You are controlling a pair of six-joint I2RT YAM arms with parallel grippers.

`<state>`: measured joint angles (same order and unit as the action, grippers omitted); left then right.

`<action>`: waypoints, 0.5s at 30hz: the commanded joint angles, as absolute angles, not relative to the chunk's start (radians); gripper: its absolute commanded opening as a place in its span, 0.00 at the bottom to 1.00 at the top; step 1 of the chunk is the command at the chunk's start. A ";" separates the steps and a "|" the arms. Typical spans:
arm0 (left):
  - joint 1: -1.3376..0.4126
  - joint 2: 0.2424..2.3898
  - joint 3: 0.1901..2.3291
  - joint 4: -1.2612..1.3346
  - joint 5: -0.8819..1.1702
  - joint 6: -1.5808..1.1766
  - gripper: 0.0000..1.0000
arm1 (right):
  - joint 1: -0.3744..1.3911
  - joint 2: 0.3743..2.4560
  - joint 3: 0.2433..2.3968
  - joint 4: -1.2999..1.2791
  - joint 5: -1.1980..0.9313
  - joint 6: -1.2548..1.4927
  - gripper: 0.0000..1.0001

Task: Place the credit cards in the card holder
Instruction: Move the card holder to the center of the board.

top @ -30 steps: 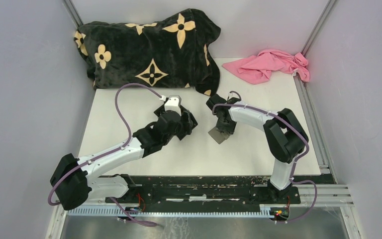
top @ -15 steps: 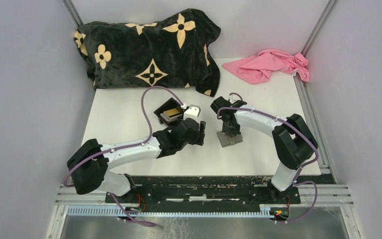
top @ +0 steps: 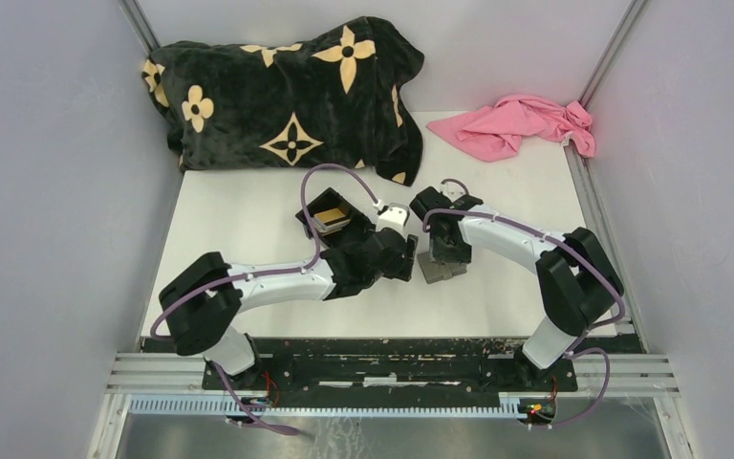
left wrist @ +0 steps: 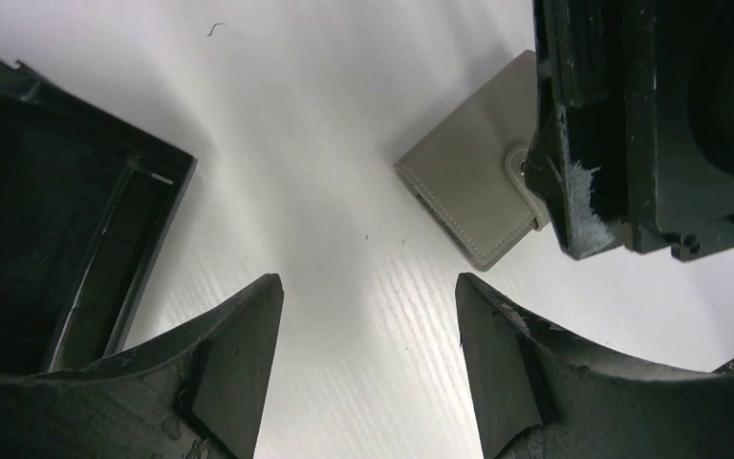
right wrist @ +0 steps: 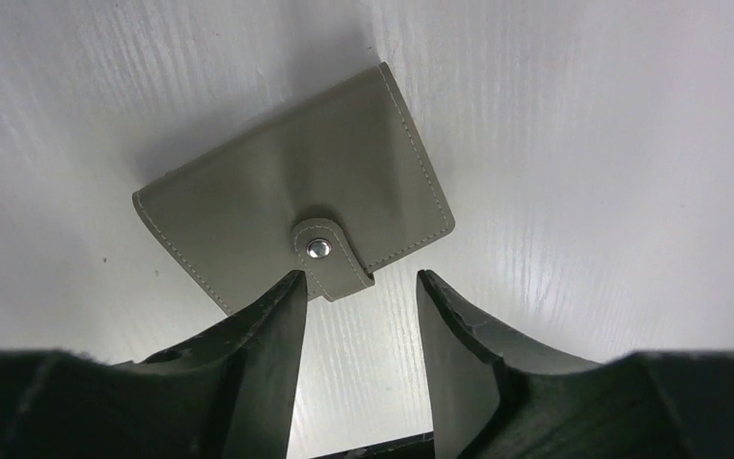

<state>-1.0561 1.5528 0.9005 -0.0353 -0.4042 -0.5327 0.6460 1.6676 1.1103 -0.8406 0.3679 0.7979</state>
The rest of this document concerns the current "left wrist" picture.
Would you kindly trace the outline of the black plastic card box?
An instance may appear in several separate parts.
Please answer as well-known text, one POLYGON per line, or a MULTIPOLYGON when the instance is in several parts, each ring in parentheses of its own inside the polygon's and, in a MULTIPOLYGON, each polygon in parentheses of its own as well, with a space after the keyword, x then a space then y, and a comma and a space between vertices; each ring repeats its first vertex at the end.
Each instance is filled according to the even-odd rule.
POLYGON ((117 351, 195 166, 0 60, 1 374, 117 351))

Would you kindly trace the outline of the grey leather card holder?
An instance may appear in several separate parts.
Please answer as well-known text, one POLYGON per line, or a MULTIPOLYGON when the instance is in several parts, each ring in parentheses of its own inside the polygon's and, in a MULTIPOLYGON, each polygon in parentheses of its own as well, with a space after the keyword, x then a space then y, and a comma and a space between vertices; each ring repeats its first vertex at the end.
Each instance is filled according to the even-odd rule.
POLYGON ((526 50, 394 165, 410 193, 480 272, 551 221, 525 181, 536 124, 536 54, 526 50))

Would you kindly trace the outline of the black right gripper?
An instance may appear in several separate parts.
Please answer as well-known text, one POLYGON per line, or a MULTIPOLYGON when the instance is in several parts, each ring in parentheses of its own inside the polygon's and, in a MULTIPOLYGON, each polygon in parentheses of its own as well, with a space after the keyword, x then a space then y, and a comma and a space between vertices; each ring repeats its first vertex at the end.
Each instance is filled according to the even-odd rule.
POLYGON ((536 1, 525 164, 561 250, 734 249, 734 1, 536 1))

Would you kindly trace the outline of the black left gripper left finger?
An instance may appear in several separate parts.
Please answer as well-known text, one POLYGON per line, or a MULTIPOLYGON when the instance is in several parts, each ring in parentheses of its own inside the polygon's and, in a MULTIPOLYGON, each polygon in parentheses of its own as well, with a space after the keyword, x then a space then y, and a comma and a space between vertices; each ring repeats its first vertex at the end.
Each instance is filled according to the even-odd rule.
POLYGON ((0 458, 250 458, 280 326, 281 278, 77 370, 0 374, 0 458))

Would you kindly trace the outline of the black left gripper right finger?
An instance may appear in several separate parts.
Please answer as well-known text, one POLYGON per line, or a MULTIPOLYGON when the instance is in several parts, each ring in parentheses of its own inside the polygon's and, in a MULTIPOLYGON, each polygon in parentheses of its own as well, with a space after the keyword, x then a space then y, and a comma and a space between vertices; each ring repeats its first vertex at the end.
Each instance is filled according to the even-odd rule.
POLYGON ((486 458, 734 458, 734 359, 713 372, 632 357, 472 273, 456 284, 486 458))

